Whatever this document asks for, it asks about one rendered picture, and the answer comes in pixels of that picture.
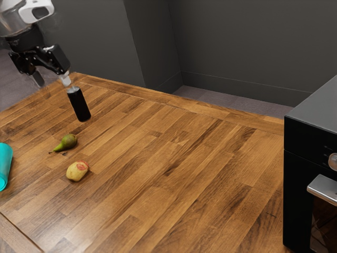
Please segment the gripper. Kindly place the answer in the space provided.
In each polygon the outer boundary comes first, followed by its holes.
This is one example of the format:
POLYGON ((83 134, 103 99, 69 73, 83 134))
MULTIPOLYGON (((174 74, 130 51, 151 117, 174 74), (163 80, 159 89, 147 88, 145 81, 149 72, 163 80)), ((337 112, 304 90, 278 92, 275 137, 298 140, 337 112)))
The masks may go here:
POLYGON ((18 53, 35 50, 34 64, 53 71, 64 87, 71 84, 69 77, 71 63, 58 44, 45 47, 44 36, 38 25, 33 24, 27 30, 13 36, 5 37, 11 51, 8 53, 17 70, 33 79, 38 87, 43 87, 45 81, 37 68, 29 60, 18 53))

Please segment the green pear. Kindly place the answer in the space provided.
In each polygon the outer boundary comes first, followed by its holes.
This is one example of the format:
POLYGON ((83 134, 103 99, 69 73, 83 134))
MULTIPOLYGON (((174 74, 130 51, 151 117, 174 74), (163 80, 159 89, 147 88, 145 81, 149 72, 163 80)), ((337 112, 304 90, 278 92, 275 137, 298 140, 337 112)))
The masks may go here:
POLYGON ((61 142, 49 153, 69 150, 77 145, 77 136, 69 133, 62 137, 61 142))

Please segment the yellow red apple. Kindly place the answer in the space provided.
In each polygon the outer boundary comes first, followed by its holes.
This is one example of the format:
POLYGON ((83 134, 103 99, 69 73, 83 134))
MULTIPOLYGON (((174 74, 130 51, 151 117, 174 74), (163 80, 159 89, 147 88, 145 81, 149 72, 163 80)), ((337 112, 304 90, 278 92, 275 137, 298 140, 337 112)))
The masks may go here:
POLYGON ((80 181, 88 172, 89 165, 87 162, 80 160, 72 163, 66 171, 66 177, 74 182, 80 181))

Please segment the black oven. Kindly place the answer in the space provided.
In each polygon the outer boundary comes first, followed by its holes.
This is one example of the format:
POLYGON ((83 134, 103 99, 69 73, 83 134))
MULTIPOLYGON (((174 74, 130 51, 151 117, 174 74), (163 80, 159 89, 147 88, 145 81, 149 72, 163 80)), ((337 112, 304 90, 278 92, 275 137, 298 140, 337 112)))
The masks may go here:
POLYGON ((337 253, 337 75, 284 117, 283 244, 337 253))

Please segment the teal cup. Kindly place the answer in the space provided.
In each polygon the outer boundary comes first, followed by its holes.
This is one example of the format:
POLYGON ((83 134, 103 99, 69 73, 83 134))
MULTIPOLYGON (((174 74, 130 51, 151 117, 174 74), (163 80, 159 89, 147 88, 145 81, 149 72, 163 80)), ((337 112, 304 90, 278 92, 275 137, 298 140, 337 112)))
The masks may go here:
POLYGON ((7 186, 12 158, 13 149, 6 143, 0 143, 0 191, 7 186))

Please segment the black can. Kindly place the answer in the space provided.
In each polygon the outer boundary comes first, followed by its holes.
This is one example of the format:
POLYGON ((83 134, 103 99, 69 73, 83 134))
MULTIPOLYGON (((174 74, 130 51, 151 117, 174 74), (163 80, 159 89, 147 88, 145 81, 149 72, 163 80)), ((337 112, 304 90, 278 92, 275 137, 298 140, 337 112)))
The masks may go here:
POLYGON ((82 90, 78 86, 72 86, 66 90, 66 93, 77 119, 80 122, 89 120, 91 118, 91 113, 85 101, 82 90))

